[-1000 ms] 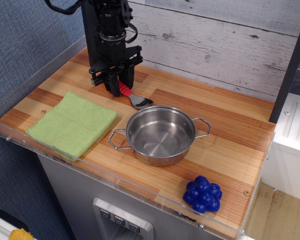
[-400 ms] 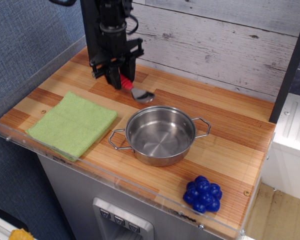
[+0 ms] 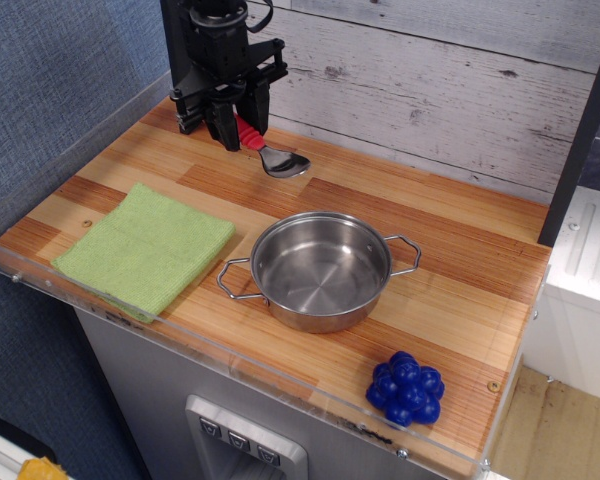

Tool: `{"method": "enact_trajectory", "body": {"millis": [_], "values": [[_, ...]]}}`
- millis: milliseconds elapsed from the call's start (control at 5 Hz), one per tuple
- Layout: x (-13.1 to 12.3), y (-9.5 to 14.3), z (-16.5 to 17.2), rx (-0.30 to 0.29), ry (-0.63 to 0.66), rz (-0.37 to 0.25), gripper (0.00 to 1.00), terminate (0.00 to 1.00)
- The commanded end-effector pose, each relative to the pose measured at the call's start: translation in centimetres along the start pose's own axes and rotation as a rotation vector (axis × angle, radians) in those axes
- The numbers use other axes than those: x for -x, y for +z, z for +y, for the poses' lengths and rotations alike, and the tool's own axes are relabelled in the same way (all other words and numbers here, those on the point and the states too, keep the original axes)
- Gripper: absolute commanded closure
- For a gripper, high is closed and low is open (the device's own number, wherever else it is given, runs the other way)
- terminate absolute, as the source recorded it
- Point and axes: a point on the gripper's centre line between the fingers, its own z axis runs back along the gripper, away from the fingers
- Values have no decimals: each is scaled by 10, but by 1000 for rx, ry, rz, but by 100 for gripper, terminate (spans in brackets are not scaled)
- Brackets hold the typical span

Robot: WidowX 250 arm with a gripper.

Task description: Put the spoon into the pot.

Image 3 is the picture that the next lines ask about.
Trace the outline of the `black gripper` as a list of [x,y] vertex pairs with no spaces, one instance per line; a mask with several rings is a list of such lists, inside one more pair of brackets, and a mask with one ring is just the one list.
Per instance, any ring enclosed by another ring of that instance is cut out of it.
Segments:
[[188,57],[195,71],[201,123],[227,151],[239,151],[234,114],[264,135],[269,126],[270,85],[287,75],[279,38],[249,40],[271,22],[273,11],[255,24],[246,9],[187,9]]

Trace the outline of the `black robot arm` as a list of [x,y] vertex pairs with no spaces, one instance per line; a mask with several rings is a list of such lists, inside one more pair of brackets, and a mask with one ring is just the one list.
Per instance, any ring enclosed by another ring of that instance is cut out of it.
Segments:
[[204,123],[228,151],[240,149],[236,116],[257,132],[268,129],[270,85],[288,74],[283,40],[251,44],[249,35],[273,17],[247,23],[245,1],[163,1],[163,26],[180,132]]

